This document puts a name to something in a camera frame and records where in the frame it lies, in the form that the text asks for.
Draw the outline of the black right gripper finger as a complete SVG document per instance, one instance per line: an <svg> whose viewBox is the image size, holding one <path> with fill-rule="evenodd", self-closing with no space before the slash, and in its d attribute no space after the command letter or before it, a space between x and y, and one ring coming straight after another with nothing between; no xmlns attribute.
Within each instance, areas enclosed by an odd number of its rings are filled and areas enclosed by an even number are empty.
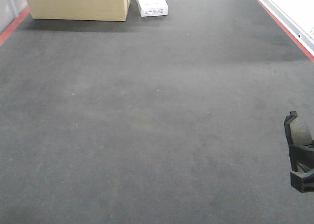
<svg viewBox="0 0 314 224"><path fill-rule="evenodd" d="M314 191L314 170L306 173L292 171L290 173L290 184L301 193Z"/></svg>
<svg viewBox="0 0 314 224"><path fill-rule="evenodd" d="M289 157L292 171L309 172L314 169L314 146L289 145Z"/></svg>

